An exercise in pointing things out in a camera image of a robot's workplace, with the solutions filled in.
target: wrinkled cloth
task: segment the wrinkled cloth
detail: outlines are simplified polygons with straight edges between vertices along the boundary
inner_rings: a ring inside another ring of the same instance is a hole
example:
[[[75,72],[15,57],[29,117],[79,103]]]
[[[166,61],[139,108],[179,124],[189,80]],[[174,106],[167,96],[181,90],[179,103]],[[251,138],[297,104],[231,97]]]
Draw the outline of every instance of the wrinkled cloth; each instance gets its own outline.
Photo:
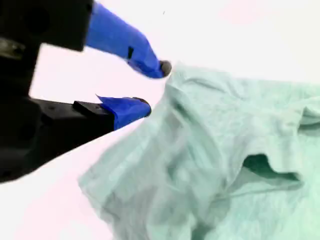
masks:
[[[320,86],[178,64],[79,179],[117,240],[320,239]]]

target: blue tape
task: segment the blue tape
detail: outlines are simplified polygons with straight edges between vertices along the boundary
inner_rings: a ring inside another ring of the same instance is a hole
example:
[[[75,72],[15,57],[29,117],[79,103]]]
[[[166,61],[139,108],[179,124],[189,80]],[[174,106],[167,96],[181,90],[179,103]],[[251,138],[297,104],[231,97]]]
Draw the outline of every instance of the blue tape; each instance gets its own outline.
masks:
[[[125,59],[130,67],[154,79],[164,77],[147,38],[137,29],[95,2],[86,45]]]
[[[114,130],[118,130],[139,119],[143,119],[151,112],[151,107],[138,99],[124,97],[101,97],[101,106],[114,114]]]

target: white background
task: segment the white background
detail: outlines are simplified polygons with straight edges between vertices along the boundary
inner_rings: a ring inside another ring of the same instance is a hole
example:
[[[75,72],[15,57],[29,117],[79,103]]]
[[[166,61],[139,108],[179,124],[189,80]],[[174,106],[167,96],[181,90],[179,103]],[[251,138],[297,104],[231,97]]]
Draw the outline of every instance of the white background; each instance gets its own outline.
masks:
[[[318,0],[101,0],[148,37],[160,59],[236,76],[320,82]],[[96,95],[140,97],[154,106],[165,80],[150,80],[115,56],[44,45],[31,96],[72,103]],[[101,137],[16,182],[0,185],[3,240],[110,240],[77,177],[141,121]]]

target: mint green fabric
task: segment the mint green fabric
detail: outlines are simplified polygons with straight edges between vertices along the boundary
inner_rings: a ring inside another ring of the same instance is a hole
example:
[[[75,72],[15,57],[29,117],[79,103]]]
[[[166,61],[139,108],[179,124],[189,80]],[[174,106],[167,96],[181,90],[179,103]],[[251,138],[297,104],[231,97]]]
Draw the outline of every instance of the mint green fabric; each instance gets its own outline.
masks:
[[[79,186],[117,240],[320,239],[320,86],[175,67]]]

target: black metal bracket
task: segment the black metal bracket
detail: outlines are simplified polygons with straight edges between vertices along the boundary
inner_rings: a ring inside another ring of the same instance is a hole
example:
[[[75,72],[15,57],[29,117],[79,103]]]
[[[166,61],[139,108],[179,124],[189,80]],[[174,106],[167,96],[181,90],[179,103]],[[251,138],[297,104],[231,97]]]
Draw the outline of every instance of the black metal bracket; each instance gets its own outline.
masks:
[[[18,179],[50,160],[114,130],[114,115],[96,103],[32,98],[0,103],[0,182]]]

